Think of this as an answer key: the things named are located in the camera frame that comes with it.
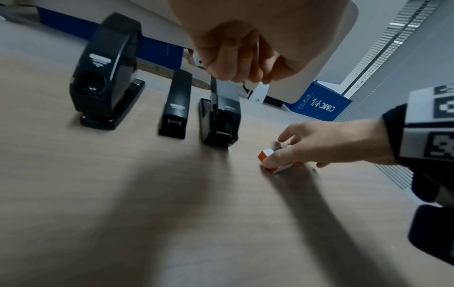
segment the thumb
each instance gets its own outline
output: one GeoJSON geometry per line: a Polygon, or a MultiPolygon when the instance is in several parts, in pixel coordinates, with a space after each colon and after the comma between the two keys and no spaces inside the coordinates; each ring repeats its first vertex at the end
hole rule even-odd
{"type": "Polygon", "coordinates": [[[293,146],[276,150],[262,162],[263,166],[266,168],[276,168],[295,162],[293,150],[293,146]]]}

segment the table surface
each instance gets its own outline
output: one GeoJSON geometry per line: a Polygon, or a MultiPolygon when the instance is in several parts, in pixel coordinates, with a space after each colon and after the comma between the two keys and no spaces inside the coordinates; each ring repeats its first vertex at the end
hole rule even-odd
{"type": "Polygon", "coordinates": [[[304,118],[242,99],[240,140],[207,147],[193,88],[186,139],[160,137],[170,80],[142,74],[162,90],[115,131],[84,128],[74,66],[2,41],[0,286],[452,286],[406,239],[415,203],[373,165],[261,169],[304,118]]]}

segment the white logo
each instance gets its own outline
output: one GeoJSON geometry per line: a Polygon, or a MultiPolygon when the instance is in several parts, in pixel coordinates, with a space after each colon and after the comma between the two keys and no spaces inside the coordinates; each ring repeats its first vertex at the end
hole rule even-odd
{"type": "Polygon", "coordinates": [[[454,101],[448,101],[446,104],[441,104],[440,111],[454,114],[454,101]]]}
{"type": "Polygon", "coordinates": [[[319,108],[319,109],[322,109],[322,110],[325,110],[325,111],[328,111],[328,112],[332,112],[332,111],[334,111],[336,109],[335,106],[332,106],[332,105],[327,104],[327,103],[322,103],[322,101],[321,100],[319,101],[317,98],[312,100],[311,106],[319,108]]]}
{"type": "Polygon", "coordinates": [[[454,139],[447,135],[436,135],[432,145],[437,146],[442,151],[431,151],[430,155],[444,157],[446,154],[454,157],[454,139]]]}
{"type": "Polygon", "coordinates": [[[93,62],[93,65],[97,67],[104,67],[105,65],[109,64],[112,62],[111,59],[102,57],[96,54],[90,54],[91,61],[93,62]]]}
{"type": "Polygon", "coordinates": [[[177,110],[180,110],[180,111],[182,111],[182,110],[185,109],[185,107],[183,107],[182,105],[179,105],[179,104],[170,104],[170,106],[171,106],[172,108],[177,109],[177,110]]]}

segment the stapler base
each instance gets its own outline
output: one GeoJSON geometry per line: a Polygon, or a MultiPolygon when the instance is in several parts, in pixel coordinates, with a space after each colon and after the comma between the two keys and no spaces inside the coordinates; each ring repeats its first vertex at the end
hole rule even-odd
{"type": "Polygon", "coordinates": [[[124,92],[124,97],[114,108],[114,116],[112,118],[84,113],[80,116],[80,124],[92,129],[115,130],[137,102],[144,88],[144,81],[138,79],[133,80],[129,88],[124,92]]]}
{"type": "Polygon", "coordinates": [[[211,128],[210,122],[210,110],[211,110],[211,101],[208,99],[200,99],[199,101],[199,122],[200,122],[200,138],[203,144],[209,146],[216,146],[227,148],[236,141],[238,141],[238,135],[234,139],[229,138],[224,140],[216,136],[214,131],[211,128]]]}

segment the hand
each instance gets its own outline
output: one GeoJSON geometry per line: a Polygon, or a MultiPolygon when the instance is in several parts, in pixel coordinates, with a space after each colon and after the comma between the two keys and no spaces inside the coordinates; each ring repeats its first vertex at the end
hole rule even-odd
{"type": "Polygon", "coordinates": [[[305,122],[292,124],[279,136],[291,139],[291,147],[279,149],[263,161],[266,168],[288,163],[330,163],[366,160],[383,165],[397,164],[383,119],[357,122],[305,122]]]}
{"type": "Polygon", "coordinates": [[[349,0],[168,0],[208,73],[242,82],[290,77],[333,40],[349,0]]]}

